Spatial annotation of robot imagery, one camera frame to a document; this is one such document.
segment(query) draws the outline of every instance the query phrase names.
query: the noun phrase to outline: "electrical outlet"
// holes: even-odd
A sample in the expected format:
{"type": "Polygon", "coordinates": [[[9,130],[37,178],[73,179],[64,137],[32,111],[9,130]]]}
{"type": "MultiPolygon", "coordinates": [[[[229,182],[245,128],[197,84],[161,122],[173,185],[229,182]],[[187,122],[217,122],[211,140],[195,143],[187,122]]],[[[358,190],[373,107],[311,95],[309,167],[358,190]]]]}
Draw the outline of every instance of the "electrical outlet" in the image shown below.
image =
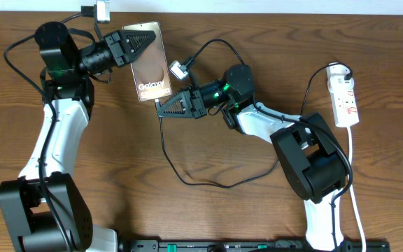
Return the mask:
{"type": "Polygon", "coordinates": [[[335,65],[326,68],[326,72],[327,89],[332,100],[335,125],[337,127],[350,127],[357,124],[359,118],[353,89],[354,79],[344,79],[344,76],[349,73],[349,69],[343,65],[335,65]]]}

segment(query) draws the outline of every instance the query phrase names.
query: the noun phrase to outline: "white wall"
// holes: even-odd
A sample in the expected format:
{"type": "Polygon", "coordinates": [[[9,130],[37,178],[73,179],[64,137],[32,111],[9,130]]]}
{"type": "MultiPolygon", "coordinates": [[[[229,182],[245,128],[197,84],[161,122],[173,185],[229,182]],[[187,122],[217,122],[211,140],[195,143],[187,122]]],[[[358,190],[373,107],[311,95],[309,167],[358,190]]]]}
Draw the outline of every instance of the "white wall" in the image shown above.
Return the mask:
{"type": "MultiPolygon", "coordinates": [[[[79,11],[95,0],[0,0],[0,11],[79,11]]],[[[403,0],[111,0],[111,11],[403,15],[403,0]]]]}

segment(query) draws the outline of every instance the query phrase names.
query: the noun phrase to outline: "wooden table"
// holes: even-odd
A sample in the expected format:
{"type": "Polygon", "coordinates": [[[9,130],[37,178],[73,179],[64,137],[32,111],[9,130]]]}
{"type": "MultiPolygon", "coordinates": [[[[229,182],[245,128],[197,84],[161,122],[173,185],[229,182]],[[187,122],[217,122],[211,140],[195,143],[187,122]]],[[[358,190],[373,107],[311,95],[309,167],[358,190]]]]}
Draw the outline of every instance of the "wooden table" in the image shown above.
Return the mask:
{"type": "MultiPolygon", "coordinates": [[[[43,120],[39,94],[6,65],[3,50],[44,22],[69,15],[0,13],[0,182],[17,178],[43,120]]],[[[299,113],[316,69],[337,60],[351,66],[360,113],[353,127],[354,186],[365,234],[403,251],[403,16],[112,13],[111,19],[101,26],[103,34],[160,21],[168,62],[184,60],[209,39],[228,40],[253,70],[256,97],[284,113],[299,113]]],[[[68,27],[92,32],[92,20],[68,27]]],[[[33,41],[10,58],[38,81],[44,63],[33,41]]],[[[235,63],[229,49],[213,44],[195,69],[201,81],[210,81],[235,63]]],[[[307,111],[322,113],[347,151],[325,81],[325,72],[313,81],[307,111]]],[[[184,85],[172,82],[174,91],[184,85]]],[[[221,115],[164,120],[164,131],[169,156],[189,181],[230,184],[265,172],[276,159],[271,145],[229,130],[221,115]]],[[[115,69],[109,85],[96,84],[74,179],[93,222],[128,237],[275,239],[302,237],[306,230],[303,202],[281,168],[231,190],[183,185],[162,154],[154,104],[138,102],[129,66],[115,69]]],[[[343,233],[358,239],[348,194],[341,203],[343,233]]],[[[0,251],[11,250],[0,212],[0,251]]]]}

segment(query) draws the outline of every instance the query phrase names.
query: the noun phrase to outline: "white power strip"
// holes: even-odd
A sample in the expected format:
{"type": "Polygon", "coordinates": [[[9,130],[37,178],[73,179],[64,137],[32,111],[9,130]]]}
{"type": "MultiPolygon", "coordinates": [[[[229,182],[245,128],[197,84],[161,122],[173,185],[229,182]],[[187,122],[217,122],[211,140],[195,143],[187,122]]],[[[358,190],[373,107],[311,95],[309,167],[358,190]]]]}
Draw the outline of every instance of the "white power strip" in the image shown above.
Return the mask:
{"type": "Polygon", "coordinates": [[[353,89],[354,78],[350,80],[344,78],[349,71],[347,67],[340,64],[326,68],[327,89],[330,92],[337,127],[350,127],[359,122],[353,89]]]}

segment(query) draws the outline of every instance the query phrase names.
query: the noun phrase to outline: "wood grain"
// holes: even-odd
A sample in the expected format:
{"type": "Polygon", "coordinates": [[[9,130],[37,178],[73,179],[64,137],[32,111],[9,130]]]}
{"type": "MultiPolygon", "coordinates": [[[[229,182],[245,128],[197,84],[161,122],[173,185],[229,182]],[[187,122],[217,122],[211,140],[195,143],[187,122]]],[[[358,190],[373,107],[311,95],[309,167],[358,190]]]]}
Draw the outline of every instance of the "wood grain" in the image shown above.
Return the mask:
{"type": "MultiPolygon", "coordinates": [[[[70,13],[0,13],[0,182],[13,180],[27,162],[43,118],[40,96],[4,62],[3,50],[44,22],[70,13]]],[[[102,33],[160,21],[168,62],[183,60],[212,38],[228,40],[254,73],[256,97],[285,113],[299,113],[306,84],[322,65],[352,66],[360,123],[353,127],[355,191],[365,234],[403,251],[403,16],[211,15],[113,13],[102,33]]],[[[92,32],[92,21],[68,27],[92,32]]],[[[76,38],[80,45],[87,41],[76,38]]],[[[30,41],[10,53],[38,80],[44,64],[30,41]]],[[[236,63],[219,44],[199,57],[201,81],[236,63]]],[[[177,90],[182,83],[174,79],[177,90]]],[[[314,80],[307,111],[333,126],[325,73],[314,80]]],[[[346,130],[333,127],[347,150],[346,130]]],[[[227,129],[221,116],[165,120],[169,156],[190,181],[233,183],[270,168],[273,148],[227,129]]],[[[281,168],[232,190],[183,185],[164,159],[152,102],[139,103],[129,67],[111,84],[96,84],[96,105],[80,142],[75,181],[96,224],[128,237],[161,239],[275,239],[303,236],[302,201],[281,168]]],[[[358,239],[350,197],[341,206],[343,233],[358,239]]],[[[0,251],[11,251],[0,212],[0,251]]]]}

